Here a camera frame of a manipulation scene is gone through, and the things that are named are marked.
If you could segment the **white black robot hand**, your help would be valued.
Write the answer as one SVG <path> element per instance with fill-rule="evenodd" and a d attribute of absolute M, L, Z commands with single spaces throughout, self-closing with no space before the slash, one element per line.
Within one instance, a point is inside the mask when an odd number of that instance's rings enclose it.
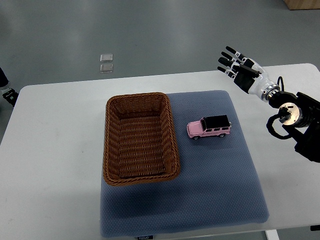
<path fill-rule="evenodd" d="M 270 80 L 267 71 L 253 59 L 230 46 L 225 47 L 218 59 L 219 71 L 226 74 L 245 93 L 256 95 L 268 102 L 272 95 L 280 91 L 277 83 Z"/>

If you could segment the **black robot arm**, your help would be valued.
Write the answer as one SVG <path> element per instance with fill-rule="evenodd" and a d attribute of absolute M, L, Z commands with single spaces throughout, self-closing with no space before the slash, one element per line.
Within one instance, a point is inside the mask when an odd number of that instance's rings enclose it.
<path fill-rule="evenodd" d="M 294 139 L 294 150 L 311 162 L 320 162 L 320 102 L 297 92 L 277 91 L 267 97 L 272 108 L 278 109 L 271 116 L 266 128 L 280 139 Z"/>

